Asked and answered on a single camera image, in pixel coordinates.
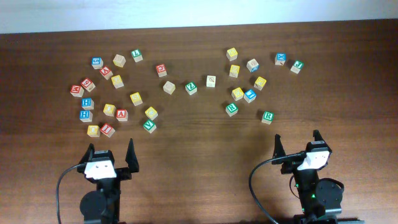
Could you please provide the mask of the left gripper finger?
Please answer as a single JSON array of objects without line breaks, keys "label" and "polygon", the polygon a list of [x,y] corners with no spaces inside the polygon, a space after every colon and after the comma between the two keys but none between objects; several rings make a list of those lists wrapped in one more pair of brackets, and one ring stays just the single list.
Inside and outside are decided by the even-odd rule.
[{"label": "left gripper finger", "polygon": [[89,162],[90,160],[92,160],[94,152],[95,152],[94,144],[90,143],[89,146],[88,146],[87,151],[85,152],[85,154],[81,158],[79,164],[85,164],[85,163]]},{"label": "left gripper finger", "polygon": [[139,163],[134,150],[134,142],[132,138],[129,140],[125,161],[130,172],[139,172]]}]

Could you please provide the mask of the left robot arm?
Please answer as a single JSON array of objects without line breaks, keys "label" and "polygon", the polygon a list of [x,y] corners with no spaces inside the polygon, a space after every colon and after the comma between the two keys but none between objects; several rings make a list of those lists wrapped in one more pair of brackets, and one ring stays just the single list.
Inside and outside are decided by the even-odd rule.
[{"label": "left robot arm", "polygon": [[112,151],[96,151],[93,144],[81,158],[77,171],[96,185],[80,201],[84,223],[119,223],[121,182],[139,172],[139,163],[131,139],[127,147],[126,167],[115,168]]}]

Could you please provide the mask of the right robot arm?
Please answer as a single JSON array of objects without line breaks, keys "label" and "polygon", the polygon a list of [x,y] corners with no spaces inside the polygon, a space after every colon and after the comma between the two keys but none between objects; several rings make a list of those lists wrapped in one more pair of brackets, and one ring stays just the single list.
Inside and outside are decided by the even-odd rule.
[{"label": "right robot arm", "polygon": [[337,223],[345,187],[337,180],[319,178],[318,171],[328,165],[332,150],[318,130],[313,137],[304,151],[287,155],[276,134],[272,164],[280,164],[280,172],[292,174],[295,180],[303,213],[294,216],[294,223]]}]

